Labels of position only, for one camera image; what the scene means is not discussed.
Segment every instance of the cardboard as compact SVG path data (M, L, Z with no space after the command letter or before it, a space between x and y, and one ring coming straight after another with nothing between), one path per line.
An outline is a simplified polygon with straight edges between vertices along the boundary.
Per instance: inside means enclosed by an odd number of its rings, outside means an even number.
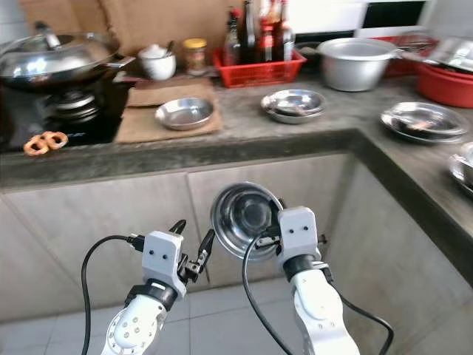
M174 131L156 122L154 112L157 105L185 97L204 98L212 102L214 112L205 126L189 131ZM218 110L215 92L210 81L194 79L176 80L162 84L156 83L143 89L131 88L126 108L122 114L122 122L114 142L141 143L164 141L173 138L207 135L221 128L222 117Z
M106 33L105 12L100 0L19 0L34 33L35 21L46 22L56 33Z
M241 0L101 0L109 20L110 30L120 40L121 52L136 53L150 44L164 47L175 40L177 61L184 62L182 42L187 38L204 38L207 62L211 63L213 49L225 40L228 7L242 8ZM254 1L255 16L259 0Z

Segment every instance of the pot lid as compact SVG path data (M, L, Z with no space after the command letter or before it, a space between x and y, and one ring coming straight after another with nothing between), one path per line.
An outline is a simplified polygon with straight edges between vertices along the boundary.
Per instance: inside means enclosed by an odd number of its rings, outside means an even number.
M42 32L0 48L0 77L48 75L107 61L118 50L116 40L97 33L54 35Z

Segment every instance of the wok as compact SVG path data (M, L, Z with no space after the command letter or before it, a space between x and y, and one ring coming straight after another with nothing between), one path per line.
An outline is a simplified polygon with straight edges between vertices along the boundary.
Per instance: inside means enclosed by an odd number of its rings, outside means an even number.
M0 48L0 83L28 92L51 93L97 81L109 68L133 61L113 61L118 41L98 33L55 35L36 23L37 35L19 39Z

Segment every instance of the gas stove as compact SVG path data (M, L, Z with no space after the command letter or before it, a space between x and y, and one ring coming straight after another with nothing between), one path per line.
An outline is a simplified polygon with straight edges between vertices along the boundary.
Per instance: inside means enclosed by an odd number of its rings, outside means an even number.
M0 87L0 151L20 152L32 136L44 131L65 133L67 146L110 143L129 88L106 79L55 95Z

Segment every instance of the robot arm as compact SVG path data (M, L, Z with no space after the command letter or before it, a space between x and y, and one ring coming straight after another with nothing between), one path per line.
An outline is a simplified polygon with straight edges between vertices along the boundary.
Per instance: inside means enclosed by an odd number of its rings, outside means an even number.
M182 220L171 230L181 233L185 224ZM205 236L196 261L181 254L183 237L172 231L153 231L146 237L136 237L134 246L143 252L146 284L133 286L126 307L110 322L102 355L144 353L159 334L174 302L186 295L187 282L196 282L203 272L211 254L214 231Z
M340 296L327 281L331 278L328 264L320 261L314 213L306 207L283 209L278 222L276 263L294 288L296 322L305 353L359 355L344 325ZM263 238L257 245L265 243Z

